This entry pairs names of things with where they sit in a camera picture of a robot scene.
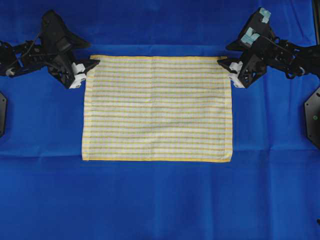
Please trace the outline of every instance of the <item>striped towel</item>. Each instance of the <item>striped towel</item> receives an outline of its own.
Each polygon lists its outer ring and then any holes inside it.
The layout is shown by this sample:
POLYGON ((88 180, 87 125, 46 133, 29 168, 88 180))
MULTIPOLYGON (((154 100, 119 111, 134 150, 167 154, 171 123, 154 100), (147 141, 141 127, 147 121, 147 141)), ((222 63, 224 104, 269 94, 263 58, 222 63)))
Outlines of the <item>striped towel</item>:
POLYGON ((220 57, 94 55, 83 160, 229 162, 231 83, 220 57))

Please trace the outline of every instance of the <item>blue table surface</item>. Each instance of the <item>blue table surface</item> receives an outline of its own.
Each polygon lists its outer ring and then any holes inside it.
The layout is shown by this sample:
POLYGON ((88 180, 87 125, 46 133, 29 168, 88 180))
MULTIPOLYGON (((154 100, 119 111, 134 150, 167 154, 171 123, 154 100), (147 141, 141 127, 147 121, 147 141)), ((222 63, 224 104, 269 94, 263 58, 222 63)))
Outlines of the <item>blue table surface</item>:
MULTIPOLYGON (((32 40, 54 9, 92 43, 76 56, 239 56, 225 50, 260 6, 277 36, 315 44, 307 0, 12 0, 0 2, 0 39, 32 40)), ((45 68, 2 77, 1 240, 320 239, 320 151, 306 138, 314 75, 268 68, 232 87, 230 163, 84 162, 85 86, 45 68)))

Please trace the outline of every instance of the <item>blue tape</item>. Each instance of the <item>blue tape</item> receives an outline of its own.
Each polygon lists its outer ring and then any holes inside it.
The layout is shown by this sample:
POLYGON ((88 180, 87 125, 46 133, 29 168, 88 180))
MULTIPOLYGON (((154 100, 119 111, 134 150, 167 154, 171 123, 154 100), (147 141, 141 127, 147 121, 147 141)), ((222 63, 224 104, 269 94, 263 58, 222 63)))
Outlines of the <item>blue tape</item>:
POLYGON ((251 46, 258 37, 260 37, 260 34, 254 33, 254 29, 249 27, 245 35, 241 38, 241 42, 251 46))
POLYGON ((269 19, 270 19, 270 16, 271 16, 271 12, 269 12, 265 8, 261 7, 259 13, 261 15, 263 15, 263 19, 262 19, 261 22, 263 22, 264 24, 267 24, 269 22, 269 19))

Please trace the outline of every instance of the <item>black mount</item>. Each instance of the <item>black mount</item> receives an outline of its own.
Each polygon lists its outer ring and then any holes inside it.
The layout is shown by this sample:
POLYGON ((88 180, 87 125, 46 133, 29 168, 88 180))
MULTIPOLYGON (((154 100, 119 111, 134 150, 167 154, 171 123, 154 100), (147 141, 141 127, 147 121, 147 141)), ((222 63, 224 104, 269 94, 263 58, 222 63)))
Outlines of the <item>black mount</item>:
POLYGON ((79 87, 81 81, 73 85, 76 76, 86 74, 99 60, 77 60, 72 50, 89 46, 89 42, 70 32, 62 18, 50 10, 43 15, 41 31, 35 40, 17 46, 0 41, 0 76, 13 78, 48 67, 49 74, 67 89, 79 87), (38 38, 41 44, 35 44, 38 38), (81 65, 82 70, 75 72, 77 65, 81 65))
POLYGON ((7 99, 0 92, 0 137, 5 133, 7 99))

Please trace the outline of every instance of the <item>cable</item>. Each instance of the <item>cable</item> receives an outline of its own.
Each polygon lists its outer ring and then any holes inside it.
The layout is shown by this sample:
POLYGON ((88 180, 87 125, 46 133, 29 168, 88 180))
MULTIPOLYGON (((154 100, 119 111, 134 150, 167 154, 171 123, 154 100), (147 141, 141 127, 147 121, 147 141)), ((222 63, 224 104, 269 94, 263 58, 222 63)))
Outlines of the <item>cable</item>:
POLYGON ((42 31, 40 31, 36 35, 35 39, 32 41, 32 43, 31 43, 30 47, 28 48, 28 50, 24 54, 22 54, 20 57, 17 57, 17 59, 13 63, 11 63, 9 66, 7 66, 6 67, 7 69, 9 69, 13 64, 18 62, 18 60, 21 60, 25 55, 27 55, 30 52, 31 48, 35 45, 35 43, 36 43, 37 39, 40 37, 41 33, 42 33, 42 31))

